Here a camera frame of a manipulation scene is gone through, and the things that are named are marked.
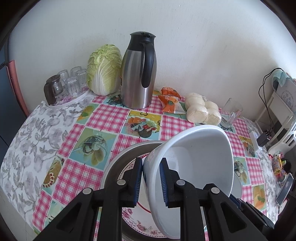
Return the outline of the white round bowl red pattern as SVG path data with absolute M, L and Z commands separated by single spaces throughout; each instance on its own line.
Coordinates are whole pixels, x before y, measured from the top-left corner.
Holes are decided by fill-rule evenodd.
M 234 174 L 231 194 L 236 198 L 242 198 L 242 185 L 236 174 Z

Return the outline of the drinking glass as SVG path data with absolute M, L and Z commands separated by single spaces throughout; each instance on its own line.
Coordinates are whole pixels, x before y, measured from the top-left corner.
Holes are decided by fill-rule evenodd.
M 60 75 L 60 80 L 62 83 L 65 83 L 65 81 L 69 78 L 69 73 L 68 70 L 61 70 L 60 72 L 58 72 L 58 74 Z
M 80 84 L 76 77 L 68 78 L 65 81 L 65 86 L 69 96 L 77 97 L 81 92 Z
M 71 69 L 71 76 L 76 76 L 77 71 L 81 70 L 81 66 L 76 66 Z
M 79 81 L 80 87 L 83 89 L 87 87 L 87 70 L 80 69 L 76 72 L 76 77 Z

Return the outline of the floral porcelain plate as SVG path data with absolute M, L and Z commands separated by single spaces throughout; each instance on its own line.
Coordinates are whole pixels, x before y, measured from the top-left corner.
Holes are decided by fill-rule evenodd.
M 122 217 L 134 231 L 151 238 L 166 238 L 157 228 L 150 211 L 146 194 L 146 185 L 142 175 L 139 197 L 135 208 L 124 207 Z

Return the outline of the bag of steamed buns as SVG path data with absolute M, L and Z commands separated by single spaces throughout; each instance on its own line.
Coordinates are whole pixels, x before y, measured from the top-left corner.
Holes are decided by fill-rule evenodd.
M 217 104 L 206 100 L 198 93 L 189 93 L 185 97 L 186 118 L 191 123 L 219 125 L 222 117 Z

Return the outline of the checkered picture tablecloth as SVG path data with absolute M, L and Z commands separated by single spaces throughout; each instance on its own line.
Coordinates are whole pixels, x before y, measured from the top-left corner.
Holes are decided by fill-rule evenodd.
M 122 106 L 119 94 L 89 93 L 63 108 L 42 102 L 2 158 L 1 188 L 16 222 L 39 233 L 82 188 L 98 189 L 121 151 L 143 141 L 166 141 L 192 126 L 184 115 L 163 112 L 158 91 L 142 110 Z

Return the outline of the orange snack packet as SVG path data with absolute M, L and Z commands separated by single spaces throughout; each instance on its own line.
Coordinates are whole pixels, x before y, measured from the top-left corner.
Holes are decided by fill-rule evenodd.
M 161 89 L 161 95 L 158 98 L 162 103 L 163 112 L 172 114 L 186 113 L 180 104 L 181 96 L 173 88 L 163 87 Z

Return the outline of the drinking glass right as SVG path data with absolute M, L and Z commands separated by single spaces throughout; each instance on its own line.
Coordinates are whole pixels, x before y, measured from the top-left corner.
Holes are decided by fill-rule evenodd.
M 80 69 L 76 72 L 76 77 L 79 81 L 80 87 L 83 89 L 87 87 L 87 70 Z

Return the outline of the white shelf rack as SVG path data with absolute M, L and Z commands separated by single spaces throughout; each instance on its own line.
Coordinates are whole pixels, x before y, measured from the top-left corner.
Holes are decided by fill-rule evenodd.
M 272 156 L 278 152 L 286 154 L 295 147 L 295 79 L 287 79 L 283 86 L 273 90 L 256 124 L 267 111 L 274 116 L 275 123 L 280 123 L 279 128 L 273 124 L 272 137 L 265 144 L 268 153 Z

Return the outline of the black power adapter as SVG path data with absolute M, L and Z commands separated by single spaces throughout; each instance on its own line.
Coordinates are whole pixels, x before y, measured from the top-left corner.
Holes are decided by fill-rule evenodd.
M 268 135 L 266 132 L 263 132 L 257 139 L 257 144 L 260 147 L 263 147 L 265 145 L 267 145 L 269 143 L 269 141 L 271 140 L 271 136 Z

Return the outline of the white square bowl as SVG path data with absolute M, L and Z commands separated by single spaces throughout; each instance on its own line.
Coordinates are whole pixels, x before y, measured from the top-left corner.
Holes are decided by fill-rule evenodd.
M 170 169 L 196 188 L 215 184 L 229 196 L 233 185 L 234 164 L 230 141 L 224 130 L 213 125 L 189 128 L 151 151 L 144 160 L 143 176 L 152 218 L 161 233 L 180 238 L 180 210 L 167 208 L 159 173 L 162 158 Z

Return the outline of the colourful candy packet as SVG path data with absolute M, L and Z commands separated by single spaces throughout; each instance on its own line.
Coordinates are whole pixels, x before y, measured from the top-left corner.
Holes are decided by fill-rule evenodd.
M 283 158 L 283 153 L 281 151 L 275 153 L 271 157 L 273 173 L 278 182 L 283 182 L 287 176 L 287 173 L 283 168 L 286 161 L 283 161 L 282 158 Z

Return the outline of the napa cabbage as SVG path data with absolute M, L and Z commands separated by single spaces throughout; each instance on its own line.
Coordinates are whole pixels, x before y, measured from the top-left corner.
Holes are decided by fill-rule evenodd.
M 95 94 L 107 96 L 120 88 L 122 56 L 115 45 L 103 45 L 89 57 L 87 85 Z

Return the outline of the drinking glass front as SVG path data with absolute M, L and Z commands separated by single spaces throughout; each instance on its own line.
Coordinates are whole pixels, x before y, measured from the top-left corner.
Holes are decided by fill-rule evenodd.
M 80 84 L 76 77 L 68 78 L 65 81 L 65 86 L 69 96 L 77 97 L 81 92 Z

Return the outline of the pink chair back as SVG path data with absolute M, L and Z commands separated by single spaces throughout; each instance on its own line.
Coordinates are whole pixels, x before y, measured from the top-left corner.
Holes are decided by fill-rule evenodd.
M 21 88 L 18 82 L 18 76 L 16 73 L 16 63 L 15 60 L 12 60 L 8 63 L 8 66 L 6 67 L 8 76 L 10 79 L 11 87 L 13 89 L 14 95 L 16 97 L 16 100 L 23 111 L 24 115 L 28 117 L 30 115 L 28 108 L 26 106 L 25 100 L 23 99 L 23 95 L 21 92 Z

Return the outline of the clear glass mug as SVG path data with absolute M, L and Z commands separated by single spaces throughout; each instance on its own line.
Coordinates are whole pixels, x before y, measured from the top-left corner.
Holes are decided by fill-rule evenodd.
M 221 125 L 229 128 L 243 111 L 242 105 L 233 98 L 229 98 L 221 110 Z

